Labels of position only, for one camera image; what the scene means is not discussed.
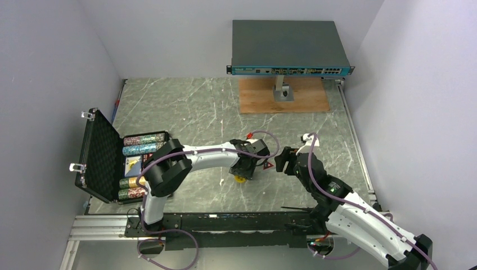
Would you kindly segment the yellow big blind button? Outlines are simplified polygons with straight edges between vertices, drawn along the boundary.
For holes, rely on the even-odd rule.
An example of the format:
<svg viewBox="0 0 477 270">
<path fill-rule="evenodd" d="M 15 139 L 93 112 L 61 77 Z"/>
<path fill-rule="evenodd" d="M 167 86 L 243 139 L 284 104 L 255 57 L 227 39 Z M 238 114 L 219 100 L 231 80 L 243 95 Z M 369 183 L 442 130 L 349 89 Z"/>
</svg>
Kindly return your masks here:
<svg viewBox="0 0 477 270">
<path fill-rule="evenodd" d="M 240 177 L 240 176 L 237 176 L 237 175 L 234 176 L 234 179 L 235 179 L 235 181 L 236 181 L 237 183 L 245 183 L 245 182 L 247 181 L 246 178 Z"/>
</svg>

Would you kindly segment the black aluminium poker case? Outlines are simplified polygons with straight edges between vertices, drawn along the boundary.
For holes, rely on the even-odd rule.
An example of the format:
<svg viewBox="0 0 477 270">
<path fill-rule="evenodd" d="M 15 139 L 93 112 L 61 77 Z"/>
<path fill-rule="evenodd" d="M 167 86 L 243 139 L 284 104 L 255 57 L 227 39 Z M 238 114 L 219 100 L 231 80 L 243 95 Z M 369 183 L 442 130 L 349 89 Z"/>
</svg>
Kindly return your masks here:
<svg viewBox="0 0 477 270">
<path fill-rule="evenodd" d="M 76 172 L 75 185 L 104 203 L 131 204 L 140 199 L 118 200 L 119 181 L 124 176 L 123 137 L 98 108 L 82 112 L 86 126 L 78 163 L 70 164 Z M 167 133 L 167 131 L 134 134 L 133 136 Z"/>
</svg>

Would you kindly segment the red triangular all-in marker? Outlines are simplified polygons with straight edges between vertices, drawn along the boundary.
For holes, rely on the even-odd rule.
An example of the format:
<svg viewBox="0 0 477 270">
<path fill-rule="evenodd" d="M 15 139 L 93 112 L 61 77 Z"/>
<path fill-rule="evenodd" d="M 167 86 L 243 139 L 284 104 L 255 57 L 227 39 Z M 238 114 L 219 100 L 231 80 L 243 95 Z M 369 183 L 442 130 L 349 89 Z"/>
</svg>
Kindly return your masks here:
<svg viewBox="0 0 477 270">
<path fill-rule="evenodd" d="M 273 167 L 274 167 L 274 165 L 272 163 L 270 163 L 269 161 L 264 161 L 263 170 L 270 169 L 270 168 L 273 168 Z"/>
</svg>

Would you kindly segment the red playing card deck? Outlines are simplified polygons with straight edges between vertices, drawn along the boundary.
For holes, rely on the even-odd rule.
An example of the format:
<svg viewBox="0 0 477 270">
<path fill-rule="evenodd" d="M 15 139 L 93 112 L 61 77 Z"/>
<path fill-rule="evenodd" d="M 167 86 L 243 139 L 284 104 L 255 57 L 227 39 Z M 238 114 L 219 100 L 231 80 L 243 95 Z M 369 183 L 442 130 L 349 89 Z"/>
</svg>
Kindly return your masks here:
<svg viewBox="0 0 477 270">
<path fill-rule="evenodd" d="M 146 167 L 145 163 L 150 156 L 150 154 L 143 154 L 126 157 L 124 164 L 124 176 L 126 178 L 138 176 Z"/>
</svg>

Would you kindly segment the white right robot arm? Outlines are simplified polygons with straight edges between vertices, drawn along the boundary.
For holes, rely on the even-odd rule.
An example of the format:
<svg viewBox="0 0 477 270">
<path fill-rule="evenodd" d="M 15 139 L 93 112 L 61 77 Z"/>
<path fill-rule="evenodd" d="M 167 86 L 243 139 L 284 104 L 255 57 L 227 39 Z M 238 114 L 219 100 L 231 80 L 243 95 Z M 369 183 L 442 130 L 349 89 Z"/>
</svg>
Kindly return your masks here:
<svg viewBox="0 0 477 270">
<path fill-rule="evenodd" d="M 330 231 L 368 252 L 387 269 L 428 269 L 432 240 L 400 228 L 366 203 L 341 179 L 324 169 L 315 154 L 285 147 L 275 157 L 277 172 L 296 177 L 316 200 L 310 227 Z"/>
</svg>

